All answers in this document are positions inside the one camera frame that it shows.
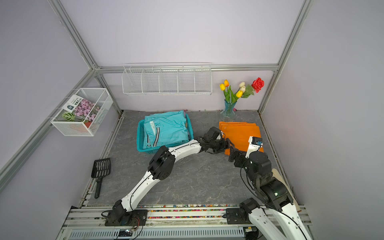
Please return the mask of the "teal pants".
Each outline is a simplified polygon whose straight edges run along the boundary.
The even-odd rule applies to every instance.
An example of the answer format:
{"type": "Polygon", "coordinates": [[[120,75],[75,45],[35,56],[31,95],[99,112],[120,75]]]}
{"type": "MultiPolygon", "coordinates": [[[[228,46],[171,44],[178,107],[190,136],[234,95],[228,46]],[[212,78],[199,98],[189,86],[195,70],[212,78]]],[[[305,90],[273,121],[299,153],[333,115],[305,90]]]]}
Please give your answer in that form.
{"type": "Polygon", "coordinates": [[[189,138],[184,111],[152,114],[144,118],[144,149],[182,144],[189,138]]]}

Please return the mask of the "orange pants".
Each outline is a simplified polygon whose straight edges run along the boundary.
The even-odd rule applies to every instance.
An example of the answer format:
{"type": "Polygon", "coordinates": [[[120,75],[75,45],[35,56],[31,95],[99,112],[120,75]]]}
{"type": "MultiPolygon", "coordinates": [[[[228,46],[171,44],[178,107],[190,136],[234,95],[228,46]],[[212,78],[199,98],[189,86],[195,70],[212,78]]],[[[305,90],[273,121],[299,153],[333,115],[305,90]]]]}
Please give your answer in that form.
{"type": "Polygon", "coordinates": [[[219,122],[219,129],[226,135],[226,139],[230,139],[236,149],[244,152],[248,150],[250,137],[262,137],[260,128],[255,123],[219,122]]]}

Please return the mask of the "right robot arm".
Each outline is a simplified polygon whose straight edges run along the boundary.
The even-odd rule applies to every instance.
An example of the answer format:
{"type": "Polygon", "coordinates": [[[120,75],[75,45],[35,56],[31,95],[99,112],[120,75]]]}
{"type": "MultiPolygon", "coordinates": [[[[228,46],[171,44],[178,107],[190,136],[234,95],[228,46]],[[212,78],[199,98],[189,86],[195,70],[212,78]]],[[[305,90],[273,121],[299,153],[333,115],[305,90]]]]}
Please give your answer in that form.
{"type": "Polygon", "coordinates": [[[273,175],[272,163],[260,151],[246,153],[231,148],[229,162],[245,172],[244,184],[255,195],[240,204],[241,216],[268,240],[311,240],[293,197],[273,175]]]}

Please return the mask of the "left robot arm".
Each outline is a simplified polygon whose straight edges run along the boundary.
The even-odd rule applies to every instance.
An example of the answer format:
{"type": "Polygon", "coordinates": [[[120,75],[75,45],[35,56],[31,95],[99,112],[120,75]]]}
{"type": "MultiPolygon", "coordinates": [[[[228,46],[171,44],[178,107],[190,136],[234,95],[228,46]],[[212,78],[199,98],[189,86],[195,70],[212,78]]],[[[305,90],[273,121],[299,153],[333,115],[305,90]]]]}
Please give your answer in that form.
{"type": "Polygon", "coordinates": [[[176,162],[191,155],[206,152],[213,154],[224,152],[230,148],[230,139],[216,127],[212,127],[203,137],[193,139],[176,147],[162,146],[151,159],[148,170],[141,181],[121,200],[116,201],[112,212],[120,219],[136,210],[140,201],[160,181],[172,173],[176,162]]]}

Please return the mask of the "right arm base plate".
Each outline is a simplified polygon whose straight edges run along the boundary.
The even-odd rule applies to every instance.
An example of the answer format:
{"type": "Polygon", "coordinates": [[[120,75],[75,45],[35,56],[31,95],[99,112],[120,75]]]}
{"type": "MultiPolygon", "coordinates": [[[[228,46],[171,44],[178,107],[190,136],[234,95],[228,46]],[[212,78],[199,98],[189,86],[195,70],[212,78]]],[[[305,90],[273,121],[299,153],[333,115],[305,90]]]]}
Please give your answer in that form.
{"type": "Polygon", "coordinates": [[[243,225],[251,223],[248,219],[248,215],[246,215],[244,209],[241,208],[226,209],[223,214],[223,218],[226,219],[228,225],[243,225]]]}

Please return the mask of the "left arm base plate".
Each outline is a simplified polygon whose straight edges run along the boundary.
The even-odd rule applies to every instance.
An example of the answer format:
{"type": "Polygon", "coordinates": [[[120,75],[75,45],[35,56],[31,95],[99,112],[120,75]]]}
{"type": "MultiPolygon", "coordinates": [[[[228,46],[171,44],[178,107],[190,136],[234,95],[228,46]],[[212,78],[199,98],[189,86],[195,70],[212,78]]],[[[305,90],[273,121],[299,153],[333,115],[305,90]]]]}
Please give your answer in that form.
{"type": "Polygon", "coordinates": [[[148,210],[135,210],[123,214],[122,217],[117,217],[113,210],[109,210],[105,226],[106,227],[117,227],[117,226],[131,226],[131,227],[142,227],[146,225],[148,217],[148,210]]]}

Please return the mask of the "teal plastic basket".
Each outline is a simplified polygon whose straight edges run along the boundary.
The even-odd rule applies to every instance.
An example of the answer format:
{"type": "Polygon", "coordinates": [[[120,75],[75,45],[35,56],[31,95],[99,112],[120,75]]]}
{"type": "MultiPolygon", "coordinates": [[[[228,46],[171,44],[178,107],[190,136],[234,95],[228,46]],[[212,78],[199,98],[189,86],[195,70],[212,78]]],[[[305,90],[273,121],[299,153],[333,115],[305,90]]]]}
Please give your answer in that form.
{"type": "MultiPolygon", "coordinates": [[[[185,112],[185,115],[187,118],[187,129],[189,131],[189,137],[190,137],[189,141],[190,141],[194,138],[194,133],[193,133],[193,128],[192,128],[190,117],[186,112],[185,112]]],[[[144,140],[144,120],[141,120],[141,121],[139,121],[138,131],[137,131],[137,150],[139,152],[142,152],[142,153],[153,154],[160,148],[160,147],[154,147],[154,148],[144,149],[143,148],[143,140],[144,140]]],[[[172,145],[167,145],[166,147],[175,147],[178,145],[181,145],[181,144],[172,144],[172,145]]]]}

